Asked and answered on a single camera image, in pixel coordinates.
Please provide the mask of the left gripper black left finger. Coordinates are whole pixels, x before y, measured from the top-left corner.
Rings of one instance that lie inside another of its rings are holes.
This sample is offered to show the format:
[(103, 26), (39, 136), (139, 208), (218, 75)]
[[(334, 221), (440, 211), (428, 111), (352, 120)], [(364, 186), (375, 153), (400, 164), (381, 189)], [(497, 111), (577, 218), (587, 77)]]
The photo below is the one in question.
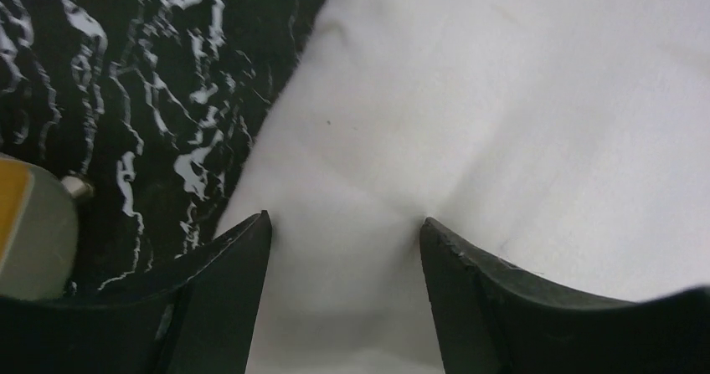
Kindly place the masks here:
[(270, 257), (267, 212), (93, 296), (1, 299), (4, 373), (242, 373)]

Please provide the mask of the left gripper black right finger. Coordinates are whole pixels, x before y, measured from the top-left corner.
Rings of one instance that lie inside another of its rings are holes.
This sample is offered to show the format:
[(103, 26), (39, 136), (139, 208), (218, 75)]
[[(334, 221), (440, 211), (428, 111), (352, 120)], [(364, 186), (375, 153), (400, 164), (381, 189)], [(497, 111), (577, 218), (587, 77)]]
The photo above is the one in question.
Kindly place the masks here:
[(709, 289), (629, 302), (556, 284), (433, 218), (419, 249), (448, 373), (706, 373)]

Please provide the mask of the white pillow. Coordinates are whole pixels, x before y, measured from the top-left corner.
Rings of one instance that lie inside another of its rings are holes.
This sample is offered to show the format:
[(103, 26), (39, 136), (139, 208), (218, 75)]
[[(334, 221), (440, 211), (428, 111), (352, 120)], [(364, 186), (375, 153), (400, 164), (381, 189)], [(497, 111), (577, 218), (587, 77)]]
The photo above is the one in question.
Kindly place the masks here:
[(709, 0), (327, 0), (219, 231), (275, 235), (250, 373), (440, 373), (427, 217), (576, 289), (709, 281)]

